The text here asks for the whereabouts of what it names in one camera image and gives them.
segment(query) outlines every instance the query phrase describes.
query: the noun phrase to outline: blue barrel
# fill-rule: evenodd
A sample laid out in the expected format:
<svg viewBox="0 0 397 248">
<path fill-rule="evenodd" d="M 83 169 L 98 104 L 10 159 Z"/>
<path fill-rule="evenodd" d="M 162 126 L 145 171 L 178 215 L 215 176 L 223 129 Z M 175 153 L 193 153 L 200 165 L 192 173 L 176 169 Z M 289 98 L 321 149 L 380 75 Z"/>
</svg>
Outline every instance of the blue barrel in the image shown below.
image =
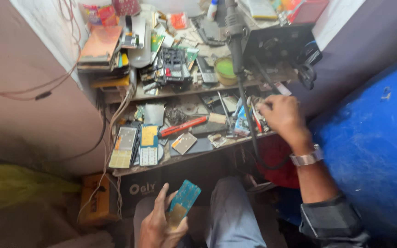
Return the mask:
<svg viewBox="0 0 397 248">
<path fill-rule="evenodd" d="M 309 127 L 366 229 L 397 241 L 397 63 Z"/>
</svg>

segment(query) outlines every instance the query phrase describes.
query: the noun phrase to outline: mobile phone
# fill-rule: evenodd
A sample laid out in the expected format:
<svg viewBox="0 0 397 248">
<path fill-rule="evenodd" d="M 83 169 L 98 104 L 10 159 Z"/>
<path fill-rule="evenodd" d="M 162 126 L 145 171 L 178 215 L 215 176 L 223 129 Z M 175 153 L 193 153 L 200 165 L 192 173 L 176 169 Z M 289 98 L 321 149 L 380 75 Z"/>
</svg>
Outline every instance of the mobile phone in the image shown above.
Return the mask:
<svg viewBox="0 0 397 248">
<path fill-rule="evenodd" d="M 200 69 L 203 82 L 218 83 L 217 75 L 215 75 L 214 66 L 208 64 L 205 56 L 197 56 L 196 62 Z"/>
</svg>

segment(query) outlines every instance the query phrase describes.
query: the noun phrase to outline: silver watch strap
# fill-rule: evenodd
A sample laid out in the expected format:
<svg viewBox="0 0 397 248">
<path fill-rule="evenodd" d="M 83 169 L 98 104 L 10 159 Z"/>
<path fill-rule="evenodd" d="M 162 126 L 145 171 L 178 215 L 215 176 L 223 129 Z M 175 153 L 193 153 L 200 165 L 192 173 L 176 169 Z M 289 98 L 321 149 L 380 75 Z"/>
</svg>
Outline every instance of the silver watch strap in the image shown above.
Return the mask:
<svg viewBox="0 0 397 248">
<path fill-rule="evenodd" d="M 295 156 L 292 154 L 290 155 L 290 159 L 292 160 L 295 166 L 311 165 L 311 164 L 315 164 L 320 160 L 323 160 L 324 159 L 323 150 L 321 150 L 318 144 L 315 144 L 314 148 L 315 151 L 312 152 L 312 154 L 302 155 L 302 156 Z"/>
</svg>

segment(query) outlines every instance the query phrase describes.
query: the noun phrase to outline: hand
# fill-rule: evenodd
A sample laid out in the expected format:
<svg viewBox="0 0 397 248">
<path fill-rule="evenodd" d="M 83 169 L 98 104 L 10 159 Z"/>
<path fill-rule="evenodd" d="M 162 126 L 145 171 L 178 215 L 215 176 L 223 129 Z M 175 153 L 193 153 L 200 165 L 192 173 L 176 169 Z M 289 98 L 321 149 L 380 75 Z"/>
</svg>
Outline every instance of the hand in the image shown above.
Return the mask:
<svg viewBox="0 0 397 248">
<path fill-rule="evenodd" d="M 271 95 L 258 108 L 269 127 L 290 145 L 296 156 L 313 151 L 312 135 L 305 125 L 295 97 Z"/>
<path fill-rule="evenodd" d="M 177 191 L 166 198 L 169 184 L 165 183 L 154 202 L 154 210 L 142 221 L 140 228 L 140 248 L 173 248 L 188 231 L 187 217 L 183 218 L 175 230 L 166 222 L 165 211 Z"/>
</svg>

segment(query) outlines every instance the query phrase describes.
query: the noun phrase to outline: gray jeans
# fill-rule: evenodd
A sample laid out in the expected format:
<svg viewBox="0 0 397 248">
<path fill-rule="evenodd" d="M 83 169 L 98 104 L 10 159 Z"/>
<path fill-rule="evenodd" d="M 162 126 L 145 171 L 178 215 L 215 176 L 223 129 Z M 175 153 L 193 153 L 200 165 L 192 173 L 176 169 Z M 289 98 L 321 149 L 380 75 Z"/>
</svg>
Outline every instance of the gray jeans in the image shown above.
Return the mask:
<svg viewBox="0 0 397 248">
<path fill-rule="evenodd" d="M 154 209 L 154 200 L 154 197 L 147 197 L 136 206 L 134 214 L 136 248 L 140 225 Z M 208 248 L 266 247 L 246 191 L 238 179 L 223 178 L 215 185 L 211 197 L 210 222 L 205 238 Z"/>
</svg>

